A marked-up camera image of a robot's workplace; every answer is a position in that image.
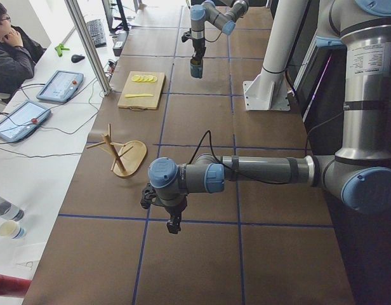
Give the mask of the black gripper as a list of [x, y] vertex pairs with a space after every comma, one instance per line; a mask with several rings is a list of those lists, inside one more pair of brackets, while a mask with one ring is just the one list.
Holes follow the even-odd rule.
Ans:
[[201, 60], [204, 57], [204, 54], [206, 52], [206, 45], [205, 45], [205, 39], [193, 39], [192, 40], [192, 46], [194, 48], [194, 54], [193, 57]]
[[182, 219], [182, 212], [186, 209], [186, 207], [186, 200], [182, 200], [178, 205], [173, 207], [164, 207], [170, 215], [169, 221], [166, 223], [169, 233], [178, 234], [181, 231], [180, 223]]

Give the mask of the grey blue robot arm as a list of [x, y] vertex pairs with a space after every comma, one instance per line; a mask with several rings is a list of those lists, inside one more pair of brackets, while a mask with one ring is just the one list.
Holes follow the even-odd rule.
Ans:
[[249, 1], [223, 1], [230, 6], [226, 13], [221, 13], [213, 1], [204, 1], [190, 7], [190, 30], [182, 37], [182, 41], [192, 40], [193, 58], [201, 61], [206, 51], [205, 23], [208, 22], [225, 35], [229, 36], [235, 28], [236, 21], [243, 17], [249, 9]]
[[[220, 13], [213, 1], [190, 9], [191, 28], [182, 41], [191, 39], [195, 54], [190, 61], [191, 76], [202, 77], [205, 52], [204, 23], [209, 22], [229, 35], [238, 18], [245, 15], [248, 1], [222, 1], [231, 9]], [[262, 65], [253, 81], [245, 81], [247, 110], [277, 110], [274, 95], [280, 74], [288, 66], [291, 39], [298, 32], [308, 1], [279, 1], [272, 34]], [[282, 29], [287, 13], [296, 15]], [[362, 214], [382, 212], [391, 207], [391, 153], [386, 149], [384, 131], [391, 69], [391, 1], [319, 1], [317, 47], [347, 47], [343, 141], [335, 154], [304, 158], [259, 158], [215, 156], [211, 132], [203, 135], [190, 163], [177, 165], [170, 158], [154, 160], [148, 169], [149, 183], [140, 204], [163, 207], [170, 214], [170, 233], [181, 231], [182, 212], [190, 193], [219, 193], [225, 181], [251, 180], [282, 185], [304, 183], [321, 187], [343, 204]], [[209, 135], [211, 153], [196, 152]]]

